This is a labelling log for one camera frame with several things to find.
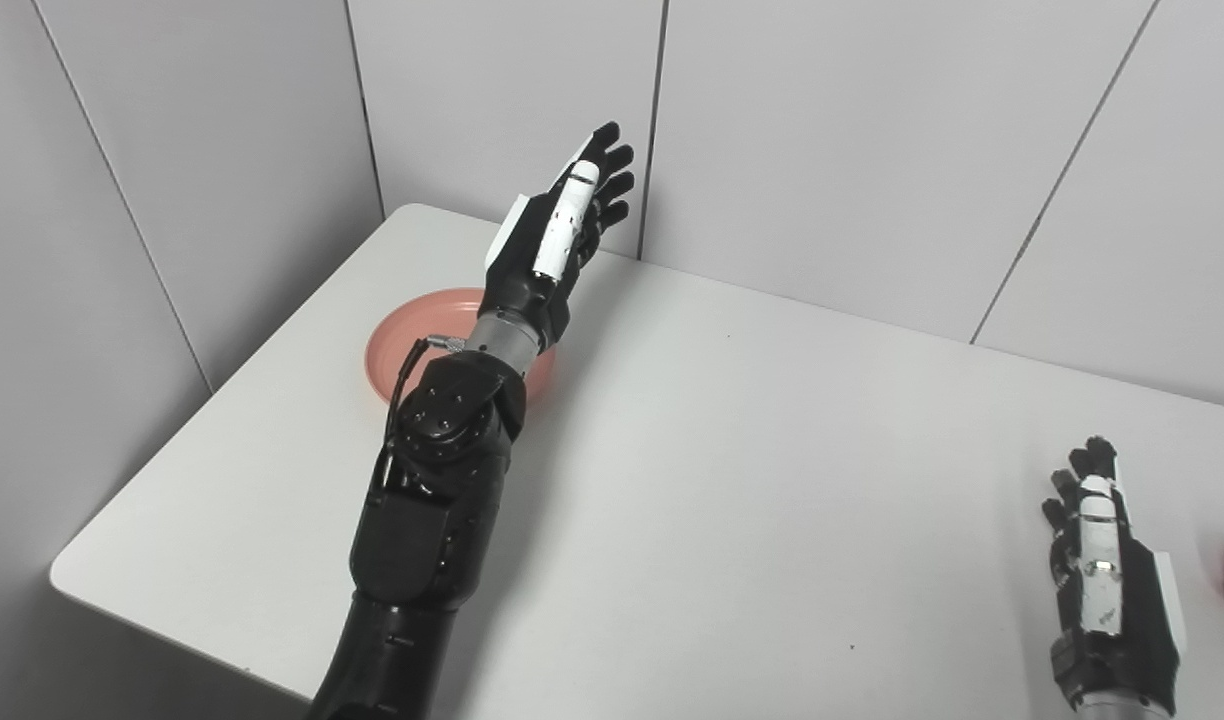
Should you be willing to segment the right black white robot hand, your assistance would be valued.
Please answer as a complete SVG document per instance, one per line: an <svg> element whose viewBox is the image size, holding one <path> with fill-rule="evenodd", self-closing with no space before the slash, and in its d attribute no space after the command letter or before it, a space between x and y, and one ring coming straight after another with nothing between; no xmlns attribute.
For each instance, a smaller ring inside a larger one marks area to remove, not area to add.
<svg viewBox="0 0 1224 720"><path fill-rule="evenodd" d="M1185 624L1171 560L1133 534L1118 451L1091 436L1040 509L1061 631L1051 675L1078 719L1174 719Z"/></svg>

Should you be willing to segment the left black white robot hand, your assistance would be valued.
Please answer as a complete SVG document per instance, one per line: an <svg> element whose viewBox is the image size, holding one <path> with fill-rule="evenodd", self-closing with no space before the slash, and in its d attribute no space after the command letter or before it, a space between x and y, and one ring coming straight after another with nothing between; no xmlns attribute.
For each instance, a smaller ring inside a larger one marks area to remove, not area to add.
<svg viewBox="0 0 1224 720"><path fill-rule="evenodd" d="M572 290L603 233L630 213L632 144L621 124L594 129L542 193L517 197L490 245L479 313L517 320L540 350L557 345L572 313Z"/></svg>

